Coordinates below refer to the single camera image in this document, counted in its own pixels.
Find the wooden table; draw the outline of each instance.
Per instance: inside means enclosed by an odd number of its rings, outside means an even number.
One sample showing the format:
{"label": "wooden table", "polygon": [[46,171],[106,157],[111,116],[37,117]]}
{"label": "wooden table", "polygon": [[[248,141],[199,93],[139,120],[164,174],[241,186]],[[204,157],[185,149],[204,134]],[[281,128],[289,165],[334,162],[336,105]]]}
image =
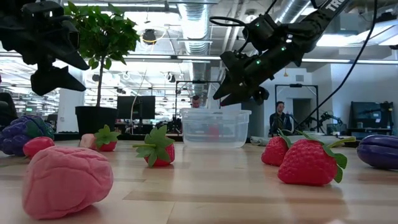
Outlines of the wooden table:
{"label": "wooden table", "polygon": [[[76,146],[77,141],[57,142]],[[133,142],[120,141],[104,153],[112,163],[114,186],[100,203],[51,224],[208,223],[398,223],[398,174],[370,168],[354,149],[341,184],[286,185],[277,168],[264,165],[263,147],[192,149],[176,143],[173,166],[149,169],[135,158]],[[0,163],[21,159],[0,158]],[[41,223],[21,207],[26,165],[0,168],[0,223]]]}

